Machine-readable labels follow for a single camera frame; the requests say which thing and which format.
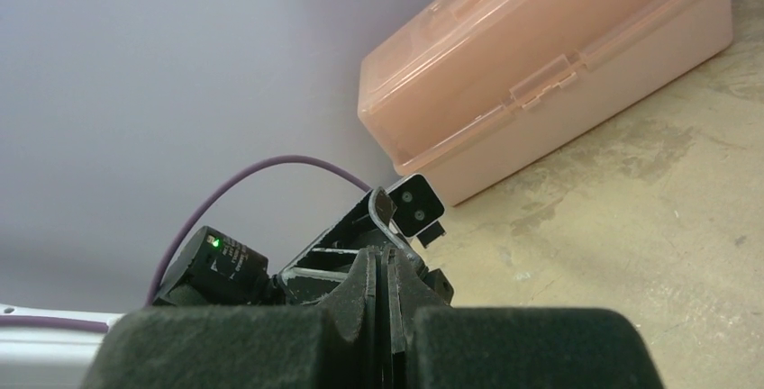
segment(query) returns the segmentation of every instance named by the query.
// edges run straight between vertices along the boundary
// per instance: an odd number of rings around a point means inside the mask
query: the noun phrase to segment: box lid
[[[361,64],[359,118],[416,167],[533,106],[677,0],[435,0]]]

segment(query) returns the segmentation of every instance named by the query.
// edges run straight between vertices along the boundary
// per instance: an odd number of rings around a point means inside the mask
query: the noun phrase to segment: gray wall
[[[261,158],[395,181],[359,63],[431,1],[0,0],[0,303],[138,306],[183,220]],[[279,268],[361,196],[276,167],[205,222]]]

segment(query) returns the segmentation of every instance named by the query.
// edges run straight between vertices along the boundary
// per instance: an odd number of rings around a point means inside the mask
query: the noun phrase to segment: wire
[[[151,279],[149,293],[146,295],[146,306],[151,306],[151,303],[154,302],[154,296],[156,296],[157,291],[159,290],[162,278],[164,277],[169,267],[170,260],[172,260],[172,257],[180,248],[180,245],[183,243],[183,239],[186,238],[188,233],[191,231],[191,229],[194,228],[194,225],[196,225],[199,219],[202,218],[202,215],[204,215],[205,212],[207,212],[207,210],[234,185],[238,184],[245,178],[254,175],[260,170],[281,164],[306,164],[309,166],[322,168],[326,171],[334,173],[339,177],[342,177],[343,179],[357,186],[361,191],[365,193],[371,189],[371,187],[366,185],[362,180],[345,171],[344,169],[337,167],[330,162],[326,162],[318,158],[306,157],[303,155],[283,155],[280,157],[267,158],[244,168],[235,176],[228,179],[224,184],[220,185],[220,187],[218,187],[212,193],[212,195],[207,197],[207,199],[198,208],[196,208],[194,213],[191,214],[191,217],[186,220],[186,223],[183,224],[183,227],[180,228],[180,231],[177,233],[172,242],[170,242],[169,248],[167,251],[165,251],[162,259],[157,265],[157,269],[154,271],[154,277]]]
[[[4,315],[0,316],[0,327],[48,328],[79,330],[84,332],[106,333],[109,325],[99,321],[44,317],[41,315]]]

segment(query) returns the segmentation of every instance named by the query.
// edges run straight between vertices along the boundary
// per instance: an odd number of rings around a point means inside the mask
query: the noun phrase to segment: pink plastic container
[[[359,118],[454,205],[731,41],[731,0],[436,0],[363,60]]]

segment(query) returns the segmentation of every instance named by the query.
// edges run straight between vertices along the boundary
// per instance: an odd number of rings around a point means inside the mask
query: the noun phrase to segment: beige tabletop
[[[451,209],[421,252],[453,304],[610,308],[667,387],[764,388],[764,0],[734,25],[725,52]]]

